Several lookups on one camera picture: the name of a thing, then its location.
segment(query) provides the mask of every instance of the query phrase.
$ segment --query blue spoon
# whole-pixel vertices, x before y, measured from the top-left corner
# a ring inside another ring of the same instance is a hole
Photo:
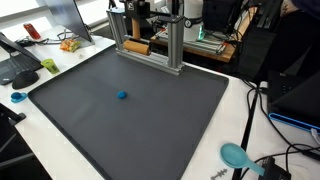
[[[220,149],[222,161],[231,168],[248,167],[260,176],[264,175],[264,168],[251,161],[246,152],[233,143],[224,144]]]

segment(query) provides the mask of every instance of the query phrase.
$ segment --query table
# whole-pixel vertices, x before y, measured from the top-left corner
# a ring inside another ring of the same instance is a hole
[[[261,87],[267,87],[267,83],[263,82]],[[249,158],[257,160],[266,155],[286,152],[287,143],[280,138],[277,132],[273,129],[268,119],[262,113],[259,100],[257,103],[252,130],[248,142],[247,153]],[[262,95],[262,103],[264,110],[266,109],[267,96]],[[293,144],[307,144],[313,147],[318,147],[317,143],[311,137],[309,132],[303,131],[292,126],[272,121],[280,132]],[[275,157],[275,163],[285,169],[285,156]],[[319,179],[320,163],[314,159],[308,158],[302,154],[289,155],[289,171],[292,180],[316,180]],[[258,179],[258,175],[249,171],[244,179]]]
[[[62,31],[62,27],[56,27],[41,33],[41,36],[55,37]],[[94,39],[94,46],[79,49],[75,53],[63,52],[59,50],[57,45],[33,46],[28,50],[39,59],[53,58],[63,73],[114,44],[114,41],[102,37],[94,37]],[[187,65],[226,76],[191,64]],[[37,73],[40,75],[39,81],[19,92],[27,93],[61,74],[51,75],[46,69],[40,69]],[[229,86],[184,172],[183,180],[206,180],[222,169],[228,169],[223,179],[231,179],[232,177],[233,169],[228,168],[220,160],[219,149],[224,143],[240,144],[242,141],[248,116],[246,93],[249,87],[239,79],[226,77],[229,78]],[[1,102],[16,113],[26,114],[27,118],[17,124],[16,128],[53,179],[103,179],[29,99],[19,104],[11,103],[10,95],[13,92],[15,91],[10,85],[0,87]]]
[[[242,36],[246,33],[246,31],[250,25],[250,22],[256,13],[256,10],[257,10],[257,8],[250,8],[249,9],[249,13],[245,16],[245,18],[241,22],[239,29],[238,29],[238,34],[235,36],[238,36],[242,39]],[[167,46],[167,42],[157,39],[156,36],[151,37],[150,42],[155,45]],[[192,48],[192,47],[188,47],[188,46],[184,46],[183,50],[185,52],[189,52],[189,53],[196,54],[199,56],[211,58],[211,59],[225,62],[225,63],[229,63],[230,60],[232,59],[232,57],[234,56],[234,53],[236,52],[236,48],[232,45],[227,45],[225,50],[221,54],[215,54],[214,52],[209,53],[209,52],[201,50],[199,48]]]

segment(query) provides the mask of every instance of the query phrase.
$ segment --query desk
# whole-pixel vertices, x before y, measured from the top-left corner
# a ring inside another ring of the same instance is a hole
[[[41,33],[41,36],[55,37],[62,31],[63,28],[57,27],[49,32]],[[75,53],[62,52],[56,45],[34,46],[28,48],[28,50],[39,59],[53,58],[62,73],[113,45],[114,41],[95,37],[95,43],[94,46],[79,49]],[[191,64],[187,65],[226,76]],[[40,69],[37,72],[40,74],[40,80],[19,92],[29,92],[61,74],[52,76],[46,69]],[[226,77],[229,78],[229,86],[184,172],[183,180],[207,180],[222,169],[228,169],[223,179],[231,179],[233,175],[233,169],[228,168],[220,160],[219,149],[224,143],[240,144],[242,141],[248,116],[246,93],[249,88],[239,79]],[[103,179],[84,156],[29,99],[13,104],[10,101],[10,95],[14,92],[11,86],[0,87],[0,91],[1,102],[4,105],[16,113],[23,112],[26,114],[27,118],[17,124],[16,128],[53,179]]]
[[[261,84],[261,87],[267,87],[267,83],[263,82]],[[262,102],[264,105],[264,110],[266,111],[267,96],[262,95]],[[259,103],[260,102],[258,100],[247,148],[248,156],[253,161],[267,155],[286,152],[288,148],[287,143],[285,143],[285,141],[280,138],[278,133],[268,122],[268,119],[262,113]],[[284,137],[286,137],[292,144],[300,143],[307,144],[313,147],[319,146],[313,140],[310,133],[277,121],[272,122],[284,135]],[[290,154],[288,159],[289,171],[291,173],[292,180],[319,179],[319,161],[310,159],[300,153]],[[275,163],[278,166],[285,169],[285,156],[275,157],[275,160]],[[252,171],[248,171],[244,179],[258,179],[258,175],[253,173]]]
[[[238,29],[238,34],[235,35],[236,37],[240,37],[242,39],[242,35],[244,35],[250,25],[250,22],[256,12],[257,8],[250,8],[249,9],[249,13],[244,17],[244,19],[242,20],[239,29]],[[162,45],[162,46],[167,46],[167,42],[163,41],[163,40],[159,40],[156,36],[153,36],[150,41],[154,44],[158,44],[158,45]],[[204,56],[207,58],[211,58],[217,61],[221,61],[221,62],[225,62],[225,63],[229,63],[230,60],[232,59],[236,49],[235,47],[231,46],[231,45],[227,45],[225,50],[221,53],[221,54],[215,54],[213,51],[207,52],[204,50],[201,50],[199,48],[192,48],[192,47],[187,47],[184,46],[183,50],[185,52],[189,52],[192,54],[196,54],[196,55],[200,55],[200,56]]]

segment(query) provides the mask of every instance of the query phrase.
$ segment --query metal frame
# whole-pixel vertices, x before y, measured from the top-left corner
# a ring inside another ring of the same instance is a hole
[[[123,17],[124,12],[122,8],[107,10],[111,30],[117,46],[117,53],[126,58],[178,76],[184,66],[182,63],[184,17],[172,16],[164,18],[168,23],[168,57],[157,53],[151,53],[149,56],[145,56],[123,48],[123,43],[128,37]]]

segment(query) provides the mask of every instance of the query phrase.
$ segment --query keyboard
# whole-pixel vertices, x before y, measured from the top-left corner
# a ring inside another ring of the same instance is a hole
[[[27,70],[36,71],[42,68],[40,62],[21,54],[11,57],[8,62],[16,74]]]

